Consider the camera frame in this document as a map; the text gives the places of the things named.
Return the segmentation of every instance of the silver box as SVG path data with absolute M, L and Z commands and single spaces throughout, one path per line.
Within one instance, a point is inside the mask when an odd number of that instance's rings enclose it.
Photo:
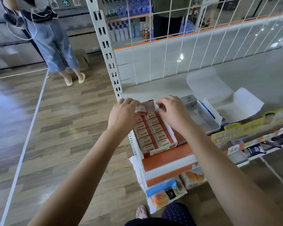
M 220 125 L 201 102 L 197 101 L 194 95 L 188 95 L 180 99 L 185 104 L 193 121 L 195 121 L 207 135 L 219 131 Z

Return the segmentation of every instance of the forearm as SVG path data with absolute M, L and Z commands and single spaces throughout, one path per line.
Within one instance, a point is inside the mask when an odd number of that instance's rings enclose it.
M 9 10 L 15 11 L 18 10 L 17 1 L 16 0 L 3 0 L 3 4 Z
M 124 137 L 105 131 L 71 175 L 50 196 L 29 225 L 78 225 L 105 169 Z
M 283 214 L 266 194 L 192 122 L 183 134 L 218 201 L 234 225 L 283 225 Z

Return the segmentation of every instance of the woman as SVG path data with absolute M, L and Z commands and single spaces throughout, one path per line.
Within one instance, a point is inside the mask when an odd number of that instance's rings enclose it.
M 178 97 L 168 95 L 156 103 L 166 107 L 166 110 L 158 109 L 159 115 L 193 149 L 214 194 L 233 225 L 283 225 L 283 213 L 279 207 L 208 139 Z M 138 114 L 135 114 L 135 108 L 139 104 L 131 98 L 121 98 L 113 106 L 107 130 L 44 203 L 29 226 L 79 224 L 115 149 L 136 125 Z M 172 211 L 177 212 L 177 219 L 172 217 L 175 215 Z M 188 219 L 187 222 L 180 219 L 180 215 Z M 168 205 L 163 218 L 148 218 L 144 206 L 140 206 L 136 217 L 126 226 L 195 225 L 187 208 L 181 203 Z
M 3 0 L 3 4 L 25 17 L 27 29 L 51 72 L 59 72 L 67 86 L 71 86 L 72 78 L 65 71 L 68 66 L 76 73 L 79 83 L 85 81 L 85 75 L 80 71 L 68 35 L 48 0 Z

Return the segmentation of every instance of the blue denim pants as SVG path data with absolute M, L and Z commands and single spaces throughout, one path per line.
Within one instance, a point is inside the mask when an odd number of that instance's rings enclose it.
M 71 48 L 67 32 L 62 28 L 58 19 L 34 24 L 27 20 L 27 27 L 37 44 L 49 70 L 61 72 L 70 67 L 76 69 L 79 62 Z

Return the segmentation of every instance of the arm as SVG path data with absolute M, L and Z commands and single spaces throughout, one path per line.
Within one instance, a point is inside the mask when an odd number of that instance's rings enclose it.
M 18 5 L 16 0 L 3 0 L 3 4 L 9 10 L 15 11 L 18 10 Z
M 169 95 L 157 104 L 166 106 L 166 111 L 158 110 L 159 114 L 187 140 L 219 203 L 235 226 L 283 225 L 279 207 L 208 139 L 178 97 Z
M 28 224 L 78 225 L 86 212 L 104 171 L 121 141 L 136 124 L 138 101 L 120 99 L 113 106 L 108 128 L 62 185 L 44 203 Z

